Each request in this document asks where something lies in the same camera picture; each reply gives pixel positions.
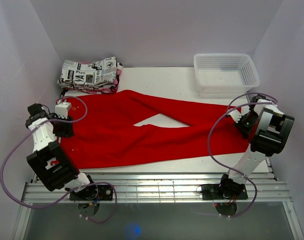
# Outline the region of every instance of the plastic basket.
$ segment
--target plastic basket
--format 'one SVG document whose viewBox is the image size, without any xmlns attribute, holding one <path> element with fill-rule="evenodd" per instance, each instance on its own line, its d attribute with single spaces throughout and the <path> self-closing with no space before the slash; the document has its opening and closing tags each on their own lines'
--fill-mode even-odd
<svg viewBox="0 0 304 240">
<path fill-rule="evenodd" d="M 245 93 L 260 85 L 256 67 L 247 54 L 197 54 L 194 70 L 201 93 Z"/>
</svg>

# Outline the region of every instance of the folded cloth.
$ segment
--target folded cloth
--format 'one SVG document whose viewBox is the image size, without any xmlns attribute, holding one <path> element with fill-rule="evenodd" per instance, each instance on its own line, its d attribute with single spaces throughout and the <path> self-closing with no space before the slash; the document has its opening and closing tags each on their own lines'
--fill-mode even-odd
<svg viewBox="0 0 304 240">
<path fill-rule="evenodd" d="M 208 156 L 207 138 L 227 106 L 155 97 L 124 90 L 113 95 L 85 95 L 87 116 L 73 124 L 74 136 L 61 139 L 61 147 L 80 169 L 120 167 L 157 161 Z M 77 99 L 69 115 L 79 119 L 85 107 Z M 134 126 L 163 114 L 188 127 L 166 128 L 151 124 Z M 214 155 L 243 153 L 243 139 L 225 117 L 211 137 Z"/>
<path fill-rule="evenodd" d="M 122 68 L 115 56 L 89 64 L 65 60 L 57 83 L 87 94 L 112 94 L 118 90 Z"/>
</svg>

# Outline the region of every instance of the white table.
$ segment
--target white table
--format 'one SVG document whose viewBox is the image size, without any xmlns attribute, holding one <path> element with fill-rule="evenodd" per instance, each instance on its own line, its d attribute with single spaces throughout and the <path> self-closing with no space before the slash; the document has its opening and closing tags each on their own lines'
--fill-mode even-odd
<svg viewBox="0 0 304 240">
<path fill-rule="evenodd" d="M 118 91 L 133 90 L 141 94 L 190 102 L 228 105 L 238 94 L 201 94 L 195 79 L 193 67 L 133 67 L 124 68 L 120 76 Z M 81 96 L 84 93 L 69 91 L 66 96 Z M 235 105 L 247 103 L 242 97 Z M 136 126 L 153 124 L 159 127 L 180 128 L 185 124 L 158 114 Z M 242 153 L 217 155 L 223 164 L 233 167 Z M 209 156 L 153 162 L 134 166 L 95 168 L 83 170 L 87 173 L 224 173 L 226 168 L 215 163 Z M 268 173 L 267 162 L 263 161 L 254 171 Z"/>
</svg>

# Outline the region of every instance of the wrinkled red fabric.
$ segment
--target wrinkled red fabric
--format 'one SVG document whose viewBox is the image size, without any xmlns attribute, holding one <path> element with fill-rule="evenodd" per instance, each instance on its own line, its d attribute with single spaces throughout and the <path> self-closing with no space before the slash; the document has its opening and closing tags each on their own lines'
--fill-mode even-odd
<svg viewBox="0 0 304 240">
<path fill-rule="evenodd" d="M 85 95 L 87 116 L 73 124 L 75 136 L 61 139 L 61 147 L 80 169 L 146 164 L 208 156 L 207 137 L 226 106 L 155 97 L 124 90 L 113 95 Z M 85 107 L 72 103 L 69 115 L 81 118 Z M 134 126 L 157 114 L 188 127 L 167 128 L 151 124 Z M 211 137 L 214 155 L 245 152 L 248 142 L 224 118 Z"/>
</svg>

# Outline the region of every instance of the black mounting plate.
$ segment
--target black mounting plate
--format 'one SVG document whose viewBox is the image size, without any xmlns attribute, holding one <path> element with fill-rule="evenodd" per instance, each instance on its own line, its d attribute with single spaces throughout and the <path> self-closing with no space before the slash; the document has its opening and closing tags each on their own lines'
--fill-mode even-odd
<svg viewBox="0 0 304 240">
<path fill-rule="evenodd" d="M 220 184 L 204 184 L 201 186 L 202 199 L 203 200 L 229 200 L 232 196 L 225 196 L 224 198 L 222 194 L 219 193 L 219 185 Z M 237 200 L 247 200 L 248 194 L 246 187 L 243 188 L 243 192 L 239 196 L 236 197 Z"/>
<path fill-rule="evenodd" d="M 103 184 L 103 185 L 96 185 L 98 192 L 102 195 L 100 201 L 111 201 L 113 199 L 113 189 L 110 185 Z M 70 193 L 69 199 L 71 201 L 89 201 L 84 198 L 78 197 L 77 195 L 74 194 L 74 192 Z"/>
</svg>

